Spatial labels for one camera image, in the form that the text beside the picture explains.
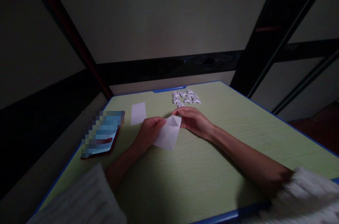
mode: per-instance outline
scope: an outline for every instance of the knit sleeve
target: knit sleeve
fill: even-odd
[[[98,163],[28,221],[37,223],[123,224],[127,219]]]
[[[339,223],[339,185],[299,167],[259,216],[260,223]]]

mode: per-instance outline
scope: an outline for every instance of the left hand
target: left hand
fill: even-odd
[[[165,123],[166,119],[162,117],[144,119],[137,138],[134,140],[132,146],[141,151],[141,154],[144,154],[148,148],[153,145],[156,136]]]

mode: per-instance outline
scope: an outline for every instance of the blue table trim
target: blue table trim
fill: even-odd
[[[186,86],[180,86],[180,87],[173,87],[173,88],[167,88],[167,89],[162,89],[162,90],[154,90],[154,93],[159,93],[159,92],[168,92],[168,91],[174,91],[174,90],[180,90],[180,89],[185,89]]]
[[[208,83],[214,83],[214,82],[221,82],[223,84],[225,84],[222,81],[212,81],[212,82],[208,82]],[[167,89],[162,89],[162,90],[155,90],[153,92],[158,93],[158,92],[167,92],[167,91],[172,91],[172,90],[176,90],[176,89],[185,89],[186,86],[182,86],[182,87],[175,87],[175,88],[167,88]],[[241,94],[240,92],[236,91],[237,93],[239,93],[240,95],[244,96],[245,98],[247,98],[245,95]],[[259,104],[257,104],[256,102],[254,102],[253,100],[247,98],[248,100],[252,101],[254,104],[256,104],[257,106],[261,107],[262,109],[264,109],[265,111],[269,112],[270,114],[272,114],[270,111],[268,111],[267,109],[263,108],[262,106],[260,106]],[[285,122],[284,120],[282,120],[281,118],[279,118],[278,116],[274,115],[276,118],[278,118],[279,120],[281,120],[282,122],[284,122],[285,124],[287,124],[288,126],[290,126],[291,128],[295,129],[296,131],[298,131],[299,133],[301,133],[302,135],[304,135],[305,137],[307,137],[308,139],[312,140],[313,142],[315,142],[317,145],[321,146],[322,148],[324,148],[326,151],[330,152],[331,154],[333,154],[334,156],[339,158],[339,155],[335,154],[334,152],[332,152],[331,150],[327,149],[326,147],[324,147],[322,144],[318,143],[317,141],[313,140],[312,138],[310,138],[309,136],[305,135],[304,133],[302,133],[301,131],[297,130],[296,128],[294,128],[292,125],[288,124],[287,122]],[[50,192],[52,191],[52,189],[54,188],[55,184],[58,182],[59,178],[61,177],[61,175],[63,174],[63,172],[66,170],[67,166],[69,165],[69,163],[71,162],[71,160],[73,159],[74,155],[76,154],[76,152],[78,151],[78,149],[80,148],[80,145],[78,146],[78,148],[75,150],[75,152],[73,153],[73,155],[71,156],[71,158],[69,159],[69,161],[67,162],[67,164],[65,165],[64,169],[61,171],[61,173],[59,174],[59,176],[57,177],[57,179],[54,181],[54,183],[52,184],[51,188],[49,189],[49,191],[47,192],[47,194],[45,195],[45,197],[42,199],[41,203],[39,204],[39,206],[36,208],[35,212],[33,213],[32,216],[34,216],[40,209],[40,207],[42,206],[42,204],[45,202],[46,198],[48,197],[48,195],[50,194]],[[333,182],[335,182],[336,184],[339,184],[339,177],[332,179]],[[203,219],[197,222],[194,222],[192,224],[219,224],[225,221],[230,221],[233,219],[236,219],[238,217],[244,217],[244,216],[248,216],[250,214],[255,214],[260,210],[265,210],[268,209],[271,205],[271,202],[264,202],[264,203],[259,203],[259,204],[254,204],[254,205],[250,205],[247,207],[243,207],[240,209],[236,209],[230,212],[226,212],[220,215],[216,215],[207,219]]]
[[[64,171],[66,170],[66,168],[68,167],[69,163],[71,162],[71,160],[73,159],[73,157],[75,156],[75,154],[77,153],[77,151],[79,150],[81,146],[81,143],[79,144],[79,146],[77,147],[77,149],[74,151],[74,153],[72,154],[72,156],[70,157],[70,159],[68,160],[67,164],[65,165],[65,167],[62,169],[62,171],[60,172],[59,176],[55,179],[54,183],[52,184],[52,186],[49,188],[48,192],[46,193],[46,195],[44,196],[44,198],[42,199],[41,203],[38,205],[38,207],[35,209],[35,212],[33,213],[32,216],[34,216],[39,209],[41,208],[42,204],[45,202],[46,198],[48,197],[48,195],[50,194],[50,192],[52,191],[52,189],[54,188],[54,186],[56,185],[56,183],[58,182],[58,180],[60,179],[60,177],[62,176],[62,174],[64,173]]]

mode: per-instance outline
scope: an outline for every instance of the wood grain surface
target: wood grain surface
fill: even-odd
[[[339,176],[336,156],[224,83],[189,88],[202,104],[187,105],[239,140],[290,169],[303,166],[330,179]],[[176,108],[171,92],[111,99],[105,110],[126,112],[113,152],[84,161],[79,149],[42,207],[97,162],[107,167],[131,145],[141,126],[130,126],[131,106],[140,102],[145,102],[147,117],[168,117]],[[115,195],[129,223],[191,223],[267,200],[230,159],[185,129],[180,129],[174,151],[152,146]]]

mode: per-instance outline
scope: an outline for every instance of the wall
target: wall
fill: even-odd
[[[0,109],[85,68],[41,0],[0,6]]]
[[[339,59],[306,87],[278,116],[285,121],[315,115],[339,99]]]
[[[124,95],[137,92],[147,92],[152,90],[187,86],[191,84],[208,83],[213,81],[222,81],[229,85],[232,81],[235,71],[203,74],[187,77],[176,77],[162,80],[153,80],[139,83],[117,84],[110,86],[114,95]]]
[[[272,111],[322,58],[274,63],[251,100]]]
[[[316,0],[288,43],[306,42],[307,45],[339,38],[338,11],[338,0]],[[320,60],[312,58],[273,64],[251,99],[272,111]],[[325,71],[322,76],[327,82],[315,83],[305,89],[307,94],[302,92],[278,116],[286,121],[308,118],[339,98],[336,92],[339,81],[334,71],[328,73]]]
[[[339,38],[339,0],[316,0],[289,43]]]
[[[0,201],[3,223],[26,223],[81,142],[88,121],[107,103],[100,93]]]
[[[245,49],[265,0],[61,0],[97,63]]]

